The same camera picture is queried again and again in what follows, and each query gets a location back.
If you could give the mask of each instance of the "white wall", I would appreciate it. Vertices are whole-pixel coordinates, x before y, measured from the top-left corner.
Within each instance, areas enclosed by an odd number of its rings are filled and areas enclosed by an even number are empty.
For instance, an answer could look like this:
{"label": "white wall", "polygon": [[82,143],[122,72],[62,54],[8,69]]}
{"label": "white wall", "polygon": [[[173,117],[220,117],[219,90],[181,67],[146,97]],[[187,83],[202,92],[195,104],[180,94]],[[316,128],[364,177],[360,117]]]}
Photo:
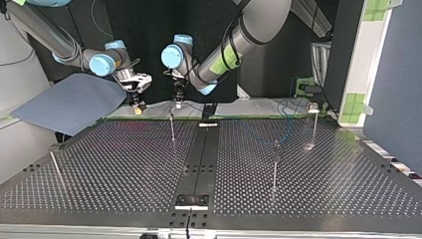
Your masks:
{"label": "white wall", "polygon": [[[31,53],[31,48],[3,15],[0,32],[0,65],[25,59]],[[47,77],[35,54],[23,63],[0,66],[0,118],[47,87]]]}
{"label": "white wall", "polygon": [[[0,65],[20,61],[30,53],[16,29],[0,16]],[[0,184],[47,154],[49,145],[56,142],[48,129],[4,118],[48,86],[35,53],[23,63],[0,66]]]}

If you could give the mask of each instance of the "robotic arm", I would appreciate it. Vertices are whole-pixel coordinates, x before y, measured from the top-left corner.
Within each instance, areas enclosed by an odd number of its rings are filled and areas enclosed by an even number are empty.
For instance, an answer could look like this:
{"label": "robotic arm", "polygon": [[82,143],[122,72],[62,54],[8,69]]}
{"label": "robotic arm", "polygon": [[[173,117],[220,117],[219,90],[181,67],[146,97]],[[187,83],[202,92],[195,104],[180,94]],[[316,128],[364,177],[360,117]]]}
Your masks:
{"label": "robotic arm", "polygon": [[[34,2],[46,6],[51,1]],[[50,6],[61,6],[61,1],[54,1]],[[144,107],[142,93],[150,86],[151,76],[136,74],[133,66],[139,61],[132,61],[123,41],[112,41],[105,44],[104,51],[83,49],[80,44],[65,30],[48,19],[34,5],[23,6],[9,1],[6,5],[8,13],[31,36],[47,47],[55,60],[67,66],[90,69],[100,77],[112,75],[129,93],[130,104],[137,114]]]}
{"label": "robotic arm", "polygon": [[[233,0],[245,6],[239,16],[239,24],[229,26],[222,44],[202,63],[192,56],[193,39],[187,35],[176,35],[173,44],[167,46],[161,61],[170,71],[175,86],[184,88],[180,82],[190,82],[200,93],[209,95],[218,85],[218,79],[226,72],[240,66],[244,56],[254,48],[273,40],[280,32],[291,10],[292,0]],[[180,106],[184,97],[176,93]]]}
{"label": "robotic arm", "polygon": [[[61,6],[71,0],[28,0],[37,5]],[[104,51],[82,49],[70,34],[57,26],[31,4],[23,6],[7,3],[6,10],[14,16],[21,27],[46,46],[55,60],[68,66],[90,69],[96,75],[112,75],[129,92],[135,112],[140,114],[144,107],[142,93],[150,86],[151,76],[136,74],[123,41],[105,44]],[[233,0],[242,8],[235,20],[227,28],[223,41],[211,55],[200,64],[193,57],[193,39],[187,35],[176,35],[173,44],[161,54],[164,66],[170,70],[176,89],[177,106],[184,101],[187,82],[203,95],[209,95],[219,84],[218,80],[228,71],[238,68],[242,58],[254,48],[269,43],[280,32],[289,15],[292,0]]]}

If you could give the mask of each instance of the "wire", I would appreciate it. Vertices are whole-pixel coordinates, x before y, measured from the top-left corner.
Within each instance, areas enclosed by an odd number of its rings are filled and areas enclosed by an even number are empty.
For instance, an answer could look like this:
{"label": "wire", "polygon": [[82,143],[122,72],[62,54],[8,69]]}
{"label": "wire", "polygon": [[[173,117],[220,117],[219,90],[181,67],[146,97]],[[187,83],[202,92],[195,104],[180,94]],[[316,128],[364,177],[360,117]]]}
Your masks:
{"label": "wire", "polygon": [[12,20],[10,20],[10,18],[9,18],[9,19],[6,19],[6,21],[9,22],[13,26],[13,28],[19,34],[19,36],[22,38],[22,40],[24,40],[24,42],[31,48],[31,52],[29,53],[29,55],[26,58],[23,58],[23,59],[21,59],[19,61],[16,61],[16,62],[0,64],[0,67],[7,67],[7,66],[12,66],[12,65],[16,65],[16,64],[20,64],[20,63],[26,62],[35,53],[34,48],[32,48],[32,46],[29,44],[28,40],[22,35],[22,33],[19,31],[19,29],[16,27],[16,25],[12,22]]}
{"label": "wire", "polygon": [[[313,41],[314,27],[315,27],[316,20],[317,20],[317,11],[319,9],[318,3],[319,3],[319,1],[316,0],[316,9],[314,10],[313,22],[311,24],[311,42]],[[312,62],[313,62],[313,67],[317,70],[317,63],[316,63],[316,59],[314,58],[314,53],[311,54],[311,59],[312,59]],[[326,102],[332,107],[332,111],[335,113],[335,115],[338,118],[338,113],[335,111],[335,108],[333,107],[332,103],[329,101],[328,96],[326,95],[325,90],[323,89],[322,82],[319,79],[318,73],[316,73],[316,79],[319,82],[320,89],[322,90],[322,94],[325,97]]]}
{"label": "wire", "polygon": [[93,22],[94,22],[94,24],[96,25],[97,29],[99,29],[99,31],[100,31],[100,32],[102,32],[102,33],[103,33],[104,35],[106,35],[106,36],[113,37],[113,35],[112,35],[112,34],[110,34],[110,33],[106,32],[105,30],[103,30],[103,29],[99,26],[99,24],[97,24],[96,16],[95,16],[95,14],[94,14],[94,7],[96,6],[96,2],[97,2],[97,0],[94,0],[94,1],[93,1],[93,5],[91,6],[91,17],[93,18]]}
{"label": "wire", "polygon": [[189,223],[190,223],[190,217],[192,215],[192,209],[190,209],[189,211],[189,217],[187,218],[187,223],[186,223],[186,239],[190,239],[190,233],[189,233]]}
{"label": "wire", "polygon": [[82,49],[82,47],[81,47],[81,45],[78,43],[78,41],[77,40],[75,40],[75,38],[74,37],[72,37],[72,35],[68,32],[68,31],[66,31],[64,28],[62,28],[61,27],[61,29],[62,29],[62,31],[64,31],[67,35],[68,35],[68,37],[71,39],[71,41],[72,41],[72,45],[73,45],[73,47],[74,47],[74,51],[73,51],[73,53],[72,53],[72,56],[71,57],[69,57],[69,58],[61,58],[61,60],[62,61],[64,61],[64,62],[70,62],[70,61],[73,61],[74,59],[76,59],[76,58],[79,58],[79,61],[80,61],[80,65],[81,65],[81,71],[82,72],[84,72],[85,71],[85,67],[84,67],[84,63],[87,63],[87,65],[89,64],[88,63],[88,61],[87,61],[87,59],[85,59],[85,56],[84,56],[84,50]]}
{"label": "wire", "polygon": [[[283,106],[283,108],[280,110],[280,106],[282,105],[282,103],[285,103],[285,105]],[[241,124],[242,124],[242,128],[251,135],[251,137],[263,144],[274,144],[273,140],[267,140],[266,138],[263,138],[262,136],[258,135],[255,131],[253,131],[252,129],[250,129],[248,127],[248,125],[241,119],[238,119],[236,117],[230,117],[230,116],[221,116],[221,115],[214,115],[214,114],[210,114],[207,112],[204,112],[200,109],[197,109],[195,107],[193,107],[192,105],[189,105],[191,108],[197,110],[198,112],[201,112],[202,114],[208,115],[208,116],[215,116],[215,117],[220,117],[223,119],[228,119],[228,120],[238,120]],[[299,105],[296,106],[296,109],[294,111],[294,113],[289,116],[289,114],[286,113],[285,109],[289,106],[289,102],[287,100],[282,100],[277,104],[277,112],[280,114],[281,117],[285,117],[288,120],[288,128],[286,130],[286,133],[284,135],[282,135],[279,139],[279,143],[282,143],[286,140],[288,140],[289,136],[291,135],[291,131],[292,131],[292,127],[293,127],[293,117],[295,116],[295,114],[298,112],[299,109]]]}

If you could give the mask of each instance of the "vertical pin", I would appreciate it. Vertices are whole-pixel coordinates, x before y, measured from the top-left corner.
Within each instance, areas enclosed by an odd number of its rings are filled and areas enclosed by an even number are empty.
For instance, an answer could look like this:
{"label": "vertical pin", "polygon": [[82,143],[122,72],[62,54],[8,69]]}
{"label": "vertical pin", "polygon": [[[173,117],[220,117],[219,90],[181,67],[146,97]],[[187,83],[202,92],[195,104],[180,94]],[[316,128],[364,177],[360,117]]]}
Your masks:
{"label": "vertical pin", "polygon": [[305,145],[306,150],[312,150],[316,145],[316,134],[317,134],[317,116],[319,114],[319,105],[317,103],[308,103],[308,114],[316,115],[316,119],[314,122],[314,132],[313,132],[313,139],[311,142]]}
{"label": "vertical pin", "polygon": [[174,135],[174,114],[172,112],[173,107],[170,108],[168,111],[170,114],[170,126],[171,126],[171,140],[176,141],[176,137]]}
{"label": "vertical pin", "polygon": [[57,163],[56,156],[54,155],[53,152],[50,152],[50,156],[52,157],[54,166],[56,167],[56,170],[57,170],[57,174],[59,175],[60,181],[62,182],[63,189],[66,189],[65,180],[63,179],[62,171],[60,170],[59,164]]}
{"label": "vertical pin", "polygon": [[271,188],[273,193],[276,193],[279,188],[277,187],[277,171],[279,162],[282,160],[282,146],[278,140],[274,143],[274,174],[273,174],[273,187]]}

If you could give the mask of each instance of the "gray cloth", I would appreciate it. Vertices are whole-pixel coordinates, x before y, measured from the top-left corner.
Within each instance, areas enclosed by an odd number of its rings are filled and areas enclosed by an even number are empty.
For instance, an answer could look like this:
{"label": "gray cloth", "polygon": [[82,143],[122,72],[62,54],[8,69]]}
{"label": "gray cloth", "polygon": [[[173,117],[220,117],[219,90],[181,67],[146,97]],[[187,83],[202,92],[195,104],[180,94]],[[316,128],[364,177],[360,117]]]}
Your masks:
{"label": "gray cloth", "polygon": [[14,118],[74,136],[126,98],[116,83],[74,74],[14,110]]}

